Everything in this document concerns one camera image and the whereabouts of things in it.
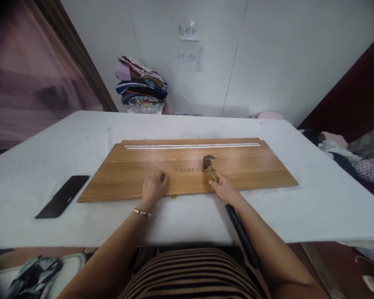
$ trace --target hammer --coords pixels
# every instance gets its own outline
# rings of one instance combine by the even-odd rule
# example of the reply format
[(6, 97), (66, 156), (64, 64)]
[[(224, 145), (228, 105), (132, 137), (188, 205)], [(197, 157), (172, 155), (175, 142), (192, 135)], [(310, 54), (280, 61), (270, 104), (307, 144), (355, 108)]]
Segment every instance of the hammer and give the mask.
[[(216, 171), (212, 166), (211, 159), (215, 159), (215, 157), (212, 155), (206, 155), (202, 159), (202, 168), (204, 169), (209, 168), (213, 176), (213, 180), (219, 183), (219, 178), (217, 177)], [(256, 255), (255, 250), (252, 247), (252, 244), (248, 238), (248, 235), (246, 234), (245, 228), (242, 225), (240, 218), (238, 218), (236, 210), (234, 210), (234, 208), (229, 204), (225, 204), (225, 207), (226, 207), (227, 214), (229, 215), (229, 218), (231, 222), (233, 223), (234, 229), (237, 232), (238, 238), (241, 241), (242, 247), (244, 248), (248, 262), (252, 265), (252, 267), (254, 267), (255, 269), (258, 269), (261, 265), (259, 258)]]

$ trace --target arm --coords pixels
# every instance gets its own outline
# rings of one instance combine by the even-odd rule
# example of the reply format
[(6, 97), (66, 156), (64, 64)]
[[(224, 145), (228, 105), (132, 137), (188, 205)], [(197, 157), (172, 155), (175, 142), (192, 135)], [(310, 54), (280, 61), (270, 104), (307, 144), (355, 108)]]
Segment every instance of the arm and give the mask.
[[(168, 175), (157, 170), (143, 184), (143, 199), (136, 207), (150, 213), (163, 197)], [(113, 298), (119, 279), (137, 249), (147, 217), (132, 212), (64, 288), (58, 299)]]
[(261, 261), (261, 271), (273, 298), (328, 298), (305, 266), (258, 212), (216, 171), (219, 183), (209, 181), (218, 197), (232, 205)]

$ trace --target dark red wall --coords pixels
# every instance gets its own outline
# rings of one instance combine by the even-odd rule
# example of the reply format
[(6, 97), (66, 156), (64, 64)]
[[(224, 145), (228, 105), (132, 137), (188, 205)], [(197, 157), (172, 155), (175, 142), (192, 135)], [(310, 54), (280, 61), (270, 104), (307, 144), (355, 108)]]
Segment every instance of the dark red wall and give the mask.
[(352, 142), (374, 129), (374, 43), (301, 123)]

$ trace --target striped shirt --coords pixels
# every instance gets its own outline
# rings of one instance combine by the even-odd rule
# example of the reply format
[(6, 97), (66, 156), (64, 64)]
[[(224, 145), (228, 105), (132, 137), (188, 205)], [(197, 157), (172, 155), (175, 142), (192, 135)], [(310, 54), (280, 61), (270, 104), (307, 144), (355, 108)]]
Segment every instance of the striped shirt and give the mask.
[(262, 298), (239, 264), (216, 248), (168, 251), (150, 260), (123, 290), (131, 298)]

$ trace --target smartphone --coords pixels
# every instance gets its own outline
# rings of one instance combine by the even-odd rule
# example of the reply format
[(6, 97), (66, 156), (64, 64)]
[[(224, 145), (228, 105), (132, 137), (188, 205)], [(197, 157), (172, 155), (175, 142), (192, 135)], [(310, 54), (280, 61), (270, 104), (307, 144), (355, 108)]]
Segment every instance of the smartphone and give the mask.
[(60, 216), (88, 179), (89, 176), (71, 176), (35, 218), (57, 218)]

